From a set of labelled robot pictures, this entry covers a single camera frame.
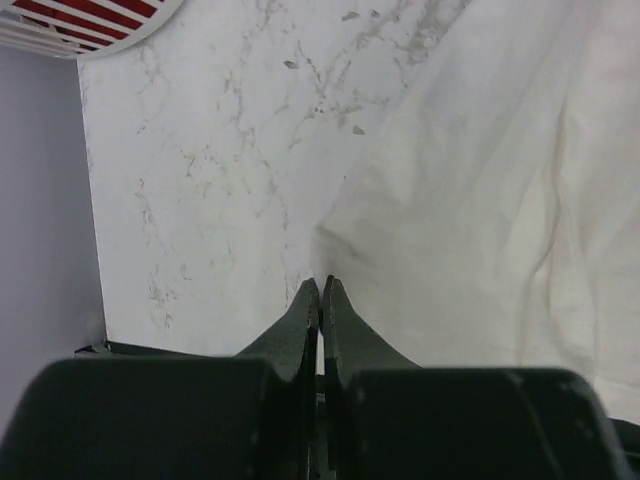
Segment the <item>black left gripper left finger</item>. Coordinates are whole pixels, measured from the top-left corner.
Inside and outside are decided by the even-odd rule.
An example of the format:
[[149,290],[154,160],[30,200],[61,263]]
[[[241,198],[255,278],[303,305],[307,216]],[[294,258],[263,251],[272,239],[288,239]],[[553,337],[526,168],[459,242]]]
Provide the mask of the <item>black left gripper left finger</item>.
[[64,360],[26,389],[1,443],[5,479],[310,479],[319,292],[231,357]]

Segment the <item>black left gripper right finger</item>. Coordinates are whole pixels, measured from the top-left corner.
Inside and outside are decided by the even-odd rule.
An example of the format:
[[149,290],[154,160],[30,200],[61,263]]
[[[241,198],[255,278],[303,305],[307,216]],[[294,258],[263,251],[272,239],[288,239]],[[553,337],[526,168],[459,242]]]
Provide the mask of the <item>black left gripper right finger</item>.
[[626,479],[595,392],[556,368],[426,368],[326,281],[328,462],[339,479]]

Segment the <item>white Coca-Cola t-shirt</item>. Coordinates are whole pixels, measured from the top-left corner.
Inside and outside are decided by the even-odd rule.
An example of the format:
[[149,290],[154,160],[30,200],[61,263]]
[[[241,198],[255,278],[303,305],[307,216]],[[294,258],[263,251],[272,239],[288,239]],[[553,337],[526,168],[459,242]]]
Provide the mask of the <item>white Coca-Cola t-shirt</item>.
[[639,419],[639,5],[474,1],[348,173],[317,282],[423,366],[554,366]]

